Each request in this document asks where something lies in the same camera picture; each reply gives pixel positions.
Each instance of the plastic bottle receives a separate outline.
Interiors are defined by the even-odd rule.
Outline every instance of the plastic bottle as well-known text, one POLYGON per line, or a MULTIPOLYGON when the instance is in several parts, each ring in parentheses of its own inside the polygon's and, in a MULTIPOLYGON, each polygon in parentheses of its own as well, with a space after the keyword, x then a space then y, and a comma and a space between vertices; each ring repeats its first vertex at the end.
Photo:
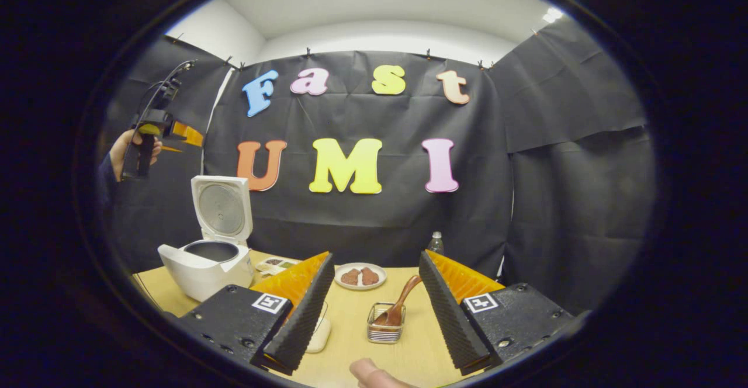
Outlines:
POLYGON ((444 242, 441 241, 441 232, 435 231, 432 234, 431 242, 428 242, 427 249, 429 251, 434 251, 438 254, 444 255, 444 242))

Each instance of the table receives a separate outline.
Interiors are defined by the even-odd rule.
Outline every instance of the table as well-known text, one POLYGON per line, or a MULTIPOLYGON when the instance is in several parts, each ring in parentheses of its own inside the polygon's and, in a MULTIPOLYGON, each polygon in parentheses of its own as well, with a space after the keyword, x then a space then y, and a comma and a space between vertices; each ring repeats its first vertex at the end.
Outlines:
MULTIPOLYGON (((250 250, 249 255, 252 264, 277 257, 256 250, 250 250)), ((418 274, 416 266, 385 268, 385 271, 385 283, 372 290, 348 290, 332 282, 325 299, 328 303, 326 318, 332 326, 325 349, 305 354, 299 369, 291 377, 270 372, 311 386, 355 387, 358 382, 348 371, 348 365, 356 359, 369 357, 394 377, 421 388, 442 386, 466 378, 452 364, 423 284, 417 285, 406 300, 406 326, 400 342, 385 345, 368 341, 366 319, 371 306, 376 302, 397 300, 408 279, 418 274)), ((139 285, 163 310, 176 316, 181 317, 200 304, 179 289, 165 266, 135 276, 139 285)), ((263 279, 256 272, 252 284, 263 279)))

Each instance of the blue letter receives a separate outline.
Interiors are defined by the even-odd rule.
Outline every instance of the blue letter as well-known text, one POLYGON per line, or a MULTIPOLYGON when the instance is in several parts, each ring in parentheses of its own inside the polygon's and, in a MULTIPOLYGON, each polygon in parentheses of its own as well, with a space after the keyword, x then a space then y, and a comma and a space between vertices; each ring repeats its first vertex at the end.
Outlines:
POLYGON ((265 100, 264 95, 267 95, 268 97, 273 95, 273 83, 269 80, 276 78, 278 78, 278 72, 270 70, 259 76, 259 78, 248 82, 241 89, 243 92, 247 93, 247 101, 249 102, 247 116, 251 118, 270 106, 270 101, 265 100))

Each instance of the black cable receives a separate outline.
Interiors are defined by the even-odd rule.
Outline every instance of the black cable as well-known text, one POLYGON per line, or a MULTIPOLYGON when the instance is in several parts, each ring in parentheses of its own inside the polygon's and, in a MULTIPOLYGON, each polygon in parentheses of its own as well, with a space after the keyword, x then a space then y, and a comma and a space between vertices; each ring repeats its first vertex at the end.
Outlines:
POLYGON ((164 81, 157 81, 154 84, 151 84, 150 87, 148 87, 145 92, 143 92, 143 95, 141 96, 141 100, 138 102, 138 112, 140 111, 141 106, 143 105, 143 99, 148 95, 148 92, 153 88, 156 87, 159 84, 163 84, 164 81))
MULTIPOLYGON (((184 61, 184 63, 181 63, 181 64, 177 65, 176 68, 174 68, 174 70, 172 70, 171 73, 169 73, 169 75, 166 76, 166 79, 164 79, 163 81, 161 81, 161 83, 162 84, 166 84, 172 78, 174 78, 174 76, 177 74, 177 72, 184 65, 187 65, 187 64, 195 65, 195 61, 197 61, 197 60, 184 61)), ((136 138, 136 133, 138 133, 138 125, 141 123, 142 119, 145 117, 145 114, 148 112, 148 108, 150 108, 150 105, 153 104, 153 101, 155 100, 155 96, 156 95, 158 95, 158 91, 154 92, 153 96, 150 97, 150 100, 148 101, 148 104, 145 105, 145 109, 143 109, 143 112, 141 113, 141 116, 138 117, 138 121, 136 121, 136 127, 134 128, 133 136, 130 138, 129 143, 127 143, 127 148, 125 148, 125 157, 124 157, 125 159, 127 158, 127 153, 129 153, 131 146, 133 146, 133 140, 134 140, 134 138, 136 138)))

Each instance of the meat piece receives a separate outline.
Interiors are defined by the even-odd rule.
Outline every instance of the meat piece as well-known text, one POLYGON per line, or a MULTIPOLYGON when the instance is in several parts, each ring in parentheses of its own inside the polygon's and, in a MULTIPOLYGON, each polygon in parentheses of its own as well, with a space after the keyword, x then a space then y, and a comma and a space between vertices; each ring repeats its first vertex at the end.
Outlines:
POLYGON ((361 282, 363 285, 372 285, 379 282, 379 274, 371 271, 368 266, 361 269, 361 282))
POLYGON ((340 276, 340 281, 344 282, 345 284, 358 285, 358 274, 361 274, 361 271, 358 271, 356 268, 354 268, 344 275, 340 276))

